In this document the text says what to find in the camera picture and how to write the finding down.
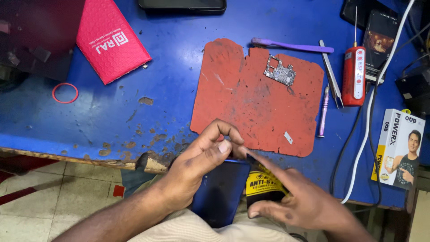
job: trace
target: circuit board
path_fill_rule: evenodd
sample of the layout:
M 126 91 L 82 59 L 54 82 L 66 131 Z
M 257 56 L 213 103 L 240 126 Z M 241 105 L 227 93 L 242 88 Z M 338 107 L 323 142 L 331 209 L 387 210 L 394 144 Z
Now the circuit board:
M 270 60 L 272 58 L 278 61 L 277 67 L 270 66 Z M 288 65 L 287 67 L 282 66 L 282 60 L 274 57 L 273 55 L 269 55 L 269 59 L 267 60 L 267 67 L 264 71 L 264 74 L 267 77 L 270 77 L 287 86 L 293 85 L 294 78 L 296 75 L 295 71 L 293 71 L 292 65 Z

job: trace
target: blue phone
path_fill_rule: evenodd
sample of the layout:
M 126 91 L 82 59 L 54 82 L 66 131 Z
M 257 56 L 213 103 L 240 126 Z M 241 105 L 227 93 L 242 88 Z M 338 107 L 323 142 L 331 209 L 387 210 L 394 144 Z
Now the blue phone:
M 191 210 L 212 228 L 231 224 L 250 170 L 246 160 L 225 160 L 203 176 Z

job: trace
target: black smartphone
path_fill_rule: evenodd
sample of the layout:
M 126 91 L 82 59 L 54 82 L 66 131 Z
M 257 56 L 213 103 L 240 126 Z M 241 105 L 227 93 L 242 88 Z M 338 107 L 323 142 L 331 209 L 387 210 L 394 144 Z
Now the black smartphone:
M 203 176 L 191 210 L 212 228 L 231 224 L 250 169 L 251 164 L 246 160 L 225 160 Z
M 378 10 L 370 12 L 363 47 L 366 48 L 366 80 L 375 82 L 379 70 L 390 56 L 400 21 L 397 14 L 389 15 Z
M 372 10 L 378 10 L 392 15 L 396 13 L 377 0 L 345 0 L 342 5 L 341 18 L 348 23 L 355 24 L 355 7 L 357 6 L 357 28 L 365 30 Z
M 139 0 L 146 13 L 222 14 L 227 0 Z

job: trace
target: heat-resistant mat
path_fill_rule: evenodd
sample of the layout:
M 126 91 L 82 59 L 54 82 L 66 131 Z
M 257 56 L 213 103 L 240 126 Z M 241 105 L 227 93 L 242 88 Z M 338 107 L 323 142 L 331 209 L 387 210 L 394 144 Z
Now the heat-resistant mat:
M 269 50 L 242 46 L 229 39 L 205 45 L 191 130 L 201 133 L 219 118 L 237 126 L 245 146 L 304 157 L 313 149 L 324 71 L 316 63 L 279 54 L 293 66 L 290 87 L 263 73 Z M 285 137 L 292 139 L 292 144 Z

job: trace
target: purple screwdriver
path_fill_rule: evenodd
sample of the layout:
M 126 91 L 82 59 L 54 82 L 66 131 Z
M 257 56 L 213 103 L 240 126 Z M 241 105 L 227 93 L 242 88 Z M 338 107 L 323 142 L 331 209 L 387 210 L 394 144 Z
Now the purple screwdriver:
M 287 44 L 276 41 L 271 41 L 268 39 L 260 39 L 260 38 L 252 38 L 251 43 L 255 46 L 269 46 L 271 44 L 278 45 L 287 49 L 293 50 L 306 50 L 306 51 L 314 51 L 314 52 L 323 52 L 323 53 L 333 53 L 334 49 L 331 47 L 323 47 L 323 46 L 314 46 L 314 45 L 299 45 L 299 44 Z
M 327 115 L 327 107 L 329 106 L 329 86 L 327 85 L 324 90 L 324 103 L 322 104 L 322 115 L 321 121 L 319 124 L 319 131 L 317 137 L 324 138 L 324 128 L 326 127 L 326 115 Z

